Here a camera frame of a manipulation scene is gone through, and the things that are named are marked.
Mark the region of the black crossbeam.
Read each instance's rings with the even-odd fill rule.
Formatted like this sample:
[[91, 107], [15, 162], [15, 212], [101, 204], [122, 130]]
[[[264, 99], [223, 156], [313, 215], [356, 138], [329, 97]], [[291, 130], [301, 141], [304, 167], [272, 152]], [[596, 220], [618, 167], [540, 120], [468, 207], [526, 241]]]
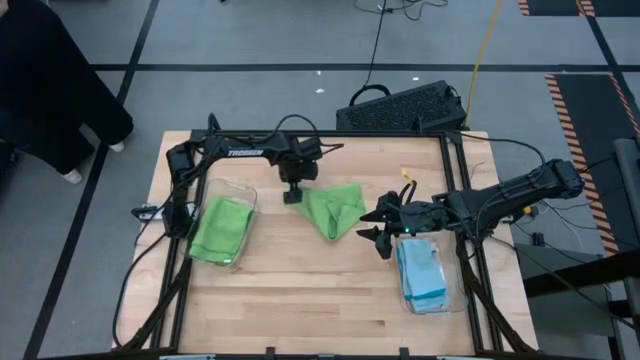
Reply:
[[521, 255], [543, 270], [542, 274], [523, 280], [529, 298], [613, 283], [628, 277], [640, 279], [640, 249], [558, 270], [550, 270], [526, 253]]

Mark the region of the silver arm base bracket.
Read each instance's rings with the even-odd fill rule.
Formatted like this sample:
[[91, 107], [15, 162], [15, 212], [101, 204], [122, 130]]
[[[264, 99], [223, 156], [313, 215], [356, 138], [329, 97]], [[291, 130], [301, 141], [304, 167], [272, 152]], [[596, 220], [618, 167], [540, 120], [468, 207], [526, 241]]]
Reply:
[[162, 208], [155, 205], [144, 204], [140, 207], [133, 208], [131, 210], [131, 214], [140, 222], [161, 220]]

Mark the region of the clear plastic basket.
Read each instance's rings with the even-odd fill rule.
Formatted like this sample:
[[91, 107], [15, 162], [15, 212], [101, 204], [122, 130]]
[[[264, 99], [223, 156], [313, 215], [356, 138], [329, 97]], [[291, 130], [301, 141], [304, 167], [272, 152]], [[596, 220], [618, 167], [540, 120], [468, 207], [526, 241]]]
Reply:
[[187, 251], [186, 251], [186, 255], [188, 257], [189, 256], [189, 249], [190, 249], [190, 245], [193, 241], [193, 238], [198, 230], [199, 227], [199, 222], [200, 219], [202, 217], [202, 215], [204, 214], [209, 202], [211, 201], [212, 198], [214, 197], [229, 197], [229, 198], [233, 198], [236, 201], [239, 202], [243, 202], [246, 203], [247, 205], [251, 206], [253, 208], [253, 215], [250, 219], [249, 222], [249, 226], [248, 226], [248, 232], [245, 235], [245, 240], [244, 243], [241, 247], [240, 253], [237, 256], [237, 258], [235, 259], [234, 263], [229, 265], [229, 266], [221, 266], [221, 267], [230, 267], [230, 266], [234, 266], [238, 260], [241, 258], [241, 256], [243, 255], [244, 249], [249, 241], [249, 237], [254, 225], [254, 222], [256, 220], [256, 218], [258, 217], [259, 211], [258, 211], [258, 194], [256, 192], [256, 190], [253, 187], [247, 186], [247, 185], [243, 185], [243, 184], [239, 184], [239, 183], [234, 183], [234, 182], [230, 182], [228, 180], [225, 179], [220, 179], [220, 178], [214, 178], [212, 180], [210, 180], [205, 187], [205, 193], [203, 196], [203, 204], [201, 209], [199, 210], [198, 213], [198, 219], [197, 219], [197, 227], [193, 233], [193, 237], [192, 239], [189, 241], [188, 246], [187, 246]]
[[393, 260], [396, 266], [396, 272], [399, 280], [400, 302], [406, 311], [412, 313], [407, 306], [407, 302], [403, 297], [402, 282], [400, 278], [400, 270], [397, 262], [396, 248], [402, 240], [408, 239], [425, 239], [431, 243], [432, 248], [436, 251], [436, 259], [441, 266], [441, 271], [446, 282], [445, 292], [449, 296], [447, 313], [430, 313], [415, 315], [431, 315], [431, 314], [450, 314], [464, 311], [468, 305], [468, 298], [464, 292], [462, 284], [462, 276], [460, 274], [459, 260], [455, 253], [456, 237], [448, 231], [440, 231], [436, 233], [420, 233], [415, 237], [403, 234], [395, 240], [395, 248], [393, 250]]

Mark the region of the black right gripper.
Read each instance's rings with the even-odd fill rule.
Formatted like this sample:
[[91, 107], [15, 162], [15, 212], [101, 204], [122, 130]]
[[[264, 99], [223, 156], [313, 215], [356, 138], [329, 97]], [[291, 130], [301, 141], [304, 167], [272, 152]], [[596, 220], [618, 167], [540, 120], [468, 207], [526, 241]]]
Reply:
[[374, 226], [357, 230], [356, 233], [375, 242], [375, 248], [381, 258], [389, 259], [393, 249], [392, 237], [440, 231], [445, 227], [446, 218], [445, 211], [433, 203], [406, 202], [400, 194], [390, 191], [379, 198], [373, 211], [360, 217], [363, 222], [383, 223], [383, 229]]

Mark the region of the black metal table frame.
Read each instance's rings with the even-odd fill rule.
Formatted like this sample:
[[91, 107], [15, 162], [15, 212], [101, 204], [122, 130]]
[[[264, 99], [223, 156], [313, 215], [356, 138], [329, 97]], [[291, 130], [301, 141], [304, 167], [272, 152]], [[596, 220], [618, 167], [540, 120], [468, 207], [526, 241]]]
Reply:
[[[437, 132], [340, 132], [320, 130], [327, 142], [345, 148], [319, 160], [319, 177], [306, 185], [329, 187], [358, 182], [366, 206], [374, 207], [382, 193], [401, 188], [401, 168], [418, 181], [415, 197], [430, 198], [449, 185], [473, 187], [496, 183], [497, 171], [488, 142], [466, 138], [449, 143], [455, 155], [441, 154], [445, 135]], [[185, 240], [161, 240], [133, 270], [116, 329], [123, 348], [107, 355], [124, 359], [158, 359], [178, 353], [212, 353], [216, 359], [258, 355], [267, 348], [274, 357], [293, 359], [322, 354], [338, 356], [394, 356], [407, 348], [413, 356], [475, 354], [494, 350], [484, 306], [459, 312], [413, 315], [400, 304], [393, 261], [379, 258], [373, 243], [355, 231], [329, 243], [283, 204], [284, 185], [267, 160], [220, 160], [208, 176], [189, 189], [189, 200], [208, 197], [204, 184], [214, 178], [248, 184], [256, 189], [259, 214], [244, 256], [237, 268], [216, 267], [186, 260], [180, 273]], [[518, 257], [514, 250], [484, 243], [484, 275], [489, 276], [496, 306], [530, 347], [537, 348]], [[152, 314], [154, 291], [175, 290], [157, 327], [159, 343], [133, 342]]]

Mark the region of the person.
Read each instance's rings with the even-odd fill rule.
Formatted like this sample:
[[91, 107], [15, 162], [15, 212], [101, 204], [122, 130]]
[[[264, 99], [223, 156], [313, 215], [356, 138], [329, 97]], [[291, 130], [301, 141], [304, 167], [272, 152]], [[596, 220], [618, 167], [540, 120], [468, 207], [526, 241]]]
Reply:
[[78, 167], [94, 152], [83, 125], [115, 152], [134, 129], [47, 4], [0, 0], [0, 140], [78, 184]]

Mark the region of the black hazard-striped floor mat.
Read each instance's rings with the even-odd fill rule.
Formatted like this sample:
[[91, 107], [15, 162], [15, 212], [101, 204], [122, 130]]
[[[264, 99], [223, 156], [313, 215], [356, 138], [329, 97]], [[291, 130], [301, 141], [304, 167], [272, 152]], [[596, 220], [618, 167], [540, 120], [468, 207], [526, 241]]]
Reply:
[[571, 159], [585, 181], [584, 195], [607, 256], [640, 247], [614, 142], [635, 141], [640, 120], [611, 74], [545, 75]]
[[640, 0], [518, 0], [525, 16], [639, 17]]

